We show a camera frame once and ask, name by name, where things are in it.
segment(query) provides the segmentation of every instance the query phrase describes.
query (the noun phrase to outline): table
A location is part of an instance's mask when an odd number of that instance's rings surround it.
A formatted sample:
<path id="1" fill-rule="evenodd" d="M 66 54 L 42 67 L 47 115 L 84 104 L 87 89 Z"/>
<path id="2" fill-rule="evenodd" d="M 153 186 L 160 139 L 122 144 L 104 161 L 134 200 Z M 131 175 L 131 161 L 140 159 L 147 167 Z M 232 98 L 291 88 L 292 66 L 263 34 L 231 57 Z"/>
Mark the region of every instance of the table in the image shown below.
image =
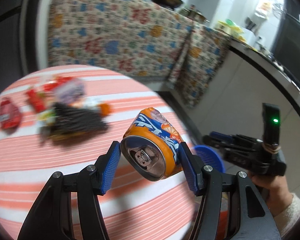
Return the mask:
<path id="1" fill-rule="evenodd" d="M 79 144 L 62 146 L 50 141 L 41 145 L 38 123 L 26 102 L 25 91 L 47 75 L 75 76 L 85 81 L 86 94 L 110 103 L 107 133 Z M 100 67 L 67 65 L 47 68 L 18 80 L 0 94 L 10 97 L 23 113 L 18 130 L 7 135 L 0 129 L 0 223 L 17 239 L 27 213 L 54 171 L 79 172 L 101 154 L 113 140 L 120 141 L 138 112 L 159 110 L 191 145 L 173 110 L 153 91 L 135 80 Z M 111 189 L 99 197 L 111 240 L 181 239 L 194 212 L 183 172 L 150 182 L 121 156 Z M 76 195 L 72 195 L 76 239 L 82 239 Z"/>

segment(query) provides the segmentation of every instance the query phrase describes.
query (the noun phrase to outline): sleeve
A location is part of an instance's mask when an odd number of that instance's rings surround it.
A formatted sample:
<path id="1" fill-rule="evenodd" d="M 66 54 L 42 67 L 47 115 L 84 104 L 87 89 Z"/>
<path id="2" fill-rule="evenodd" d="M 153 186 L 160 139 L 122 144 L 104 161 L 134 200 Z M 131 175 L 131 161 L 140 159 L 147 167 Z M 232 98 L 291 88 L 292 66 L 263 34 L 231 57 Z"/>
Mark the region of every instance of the sleeve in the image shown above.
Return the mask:
<path id="1" fill-rule="evenodd" d="M 290 206 L 274 218 L 279 229 L 280 235 L 284 236 L 297 222 L 300 217 L 300 198 L 293 193 Z"/>

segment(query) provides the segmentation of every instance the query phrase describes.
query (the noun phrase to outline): blue bowl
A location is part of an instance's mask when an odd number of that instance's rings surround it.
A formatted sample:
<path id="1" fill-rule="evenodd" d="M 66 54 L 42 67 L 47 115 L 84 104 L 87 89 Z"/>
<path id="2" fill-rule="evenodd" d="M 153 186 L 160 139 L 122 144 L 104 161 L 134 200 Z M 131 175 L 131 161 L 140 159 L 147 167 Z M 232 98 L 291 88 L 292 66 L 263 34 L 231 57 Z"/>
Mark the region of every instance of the blue bowl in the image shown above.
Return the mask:
<path id="1" fill-rule="evenodd" d="M 194 147 L 194 150 L 206 165 L 210 165 L 212 168 L 217 169 L 220 172 L 226 172 L 222 159 L 219 157 L 218 153 L 213 150 L 213 148 L 205 145 L 197 145 Z"/>

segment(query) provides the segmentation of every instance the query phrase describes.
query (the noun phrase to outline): metal screw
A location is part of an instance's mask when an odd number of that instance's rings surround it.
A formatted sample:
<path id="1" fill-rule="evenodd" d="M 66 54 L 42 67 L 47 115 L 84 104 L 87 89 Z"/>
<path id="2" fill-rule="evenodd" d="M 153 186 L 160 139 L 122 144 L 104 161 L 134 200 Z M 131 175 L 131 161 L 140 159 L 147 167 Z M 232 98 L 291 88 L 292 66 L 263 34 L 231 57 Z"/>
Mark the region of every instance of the metal screw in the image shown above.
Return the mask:
<path id="1" fill-rule="evenodd" d="M 94 165 L 89 165 L 87 167 L 87 171 L 94 171 L 96 169 L 96 167 Z"/>
<path id="2" fill-rule="evenodd" d="M 212 171 L 213 168 L 210 165 L 206 165 L 203 167 L 205 171 Z"/>
<path id="3" fill-rule="evenodd" d="M 52 174 L 52 177 L 54 177 L 54 178 L 59 178 L 60 176 L 61 176 L 60 171 L 56 171 L 55 173 Z"/>
<path id="4" fill-rule="evenodd" d="M 239 171 L 239 176 L 241 178 L 245 178 L 245 177 L 247 177 L 247 173 L 245 173 L 244 171 Z"/>

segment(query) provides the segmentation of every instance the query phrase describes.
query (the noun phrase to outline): crushed can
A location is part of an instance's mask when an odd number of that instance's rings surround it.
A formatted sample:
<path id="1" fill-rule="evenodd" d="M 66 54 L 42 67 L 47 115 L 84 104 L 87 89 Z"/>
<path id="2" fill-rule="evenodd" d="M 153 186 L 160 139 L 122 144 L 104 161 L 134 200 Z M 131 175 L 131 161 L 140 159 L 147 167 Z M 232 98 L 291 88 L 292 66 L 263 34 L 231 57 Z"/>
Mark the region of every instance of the crushed can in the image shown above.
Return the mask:
<path id="1" fill-rule="evenodd" d="M 129 163 L 146 179 L 158 181 L 180 171 L 178 146 L 183 140 L 156 109 L 142 110 L 123 135 L 120 149 Z"/>

